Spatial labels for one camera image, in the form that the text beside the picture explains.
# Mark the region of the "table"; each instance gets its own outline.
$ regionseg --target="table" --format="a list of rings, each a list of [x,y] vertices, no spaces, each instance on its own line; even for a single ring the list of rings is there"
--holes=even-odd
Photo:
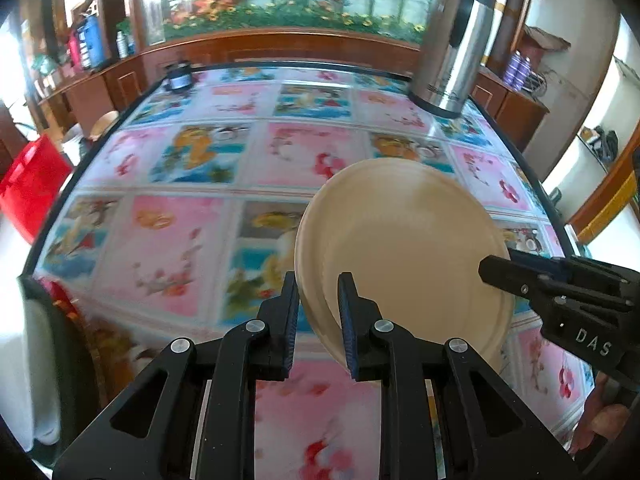
[[[120,117],[26,264],[78,299],[108,354],[112,394],[172,338],[201,342],[251,319],[293,268],[308,200],[364,158],[400,156],[456,179],[509,247],[571,251],[540,183],[471,100],[460,120],[444,120],[405,97],[405,79],[310,62],[219,66],[196,79],[182,95],[158,83]],[[542,340],[525,301],[502,357],[504,380],[567,442],[590,368]],[[350,380],[302,311],[290,379],[261,384],[256,410],[258,478],[376,477],[379,390]]]

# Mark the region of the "plate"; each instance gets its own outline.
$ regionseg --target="plate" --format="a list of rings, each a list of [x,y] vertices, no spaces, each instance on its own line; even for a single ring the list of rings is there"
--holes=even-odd
[[[468,191],[418,162],[378,158],[342,170],[314,196],[294,266],[309,323],[343,365],[337,284],[348,271],[385,319],[428,341],[461,337],[498,369],[514,298],[480,279],[489,254],[509,257]]]

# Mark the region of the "thermos base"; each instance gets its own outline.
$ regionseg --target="thermos base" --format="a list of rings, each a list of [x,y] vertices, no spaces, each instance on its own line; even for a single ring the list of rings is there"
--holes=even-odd
[[[443,110],[442,108],[438,108],[436,105],[432,105],[430,102],[425,101],[421,97],[418,97],[416,94],[409,90],[408,93],[409,100],[422,108],[425,112],[429,112],[430,114],[437,115],[438,117],[443,117],[445,119],[457,119],[462,115],[462,111],[460,112],[452,112],[450,110]]]

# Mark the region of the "screw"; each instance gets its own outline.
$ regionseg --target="screw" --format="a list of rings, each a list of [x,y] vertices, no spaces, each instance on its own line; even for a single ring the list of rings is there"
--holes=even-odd
[[[394,324],[388,319],[379,319],[373,324],[378,332],[391,332],[394,329]]]
[[[449,341],[449,348],[451,348],[454,352],[462,354],[463,352],[467,351],[469,345],[466,344],[466,341],[464,339],[455,338]]]
[[[173,343],[171,343],[171,350],[177,354],[181,354],[189,349],[191,344],[187,339],[176,339]]]
[[[247,321],[244,326],[249,332],[262,332],[266,325],[263,321],[259,319],[252,319],[251,321]]]

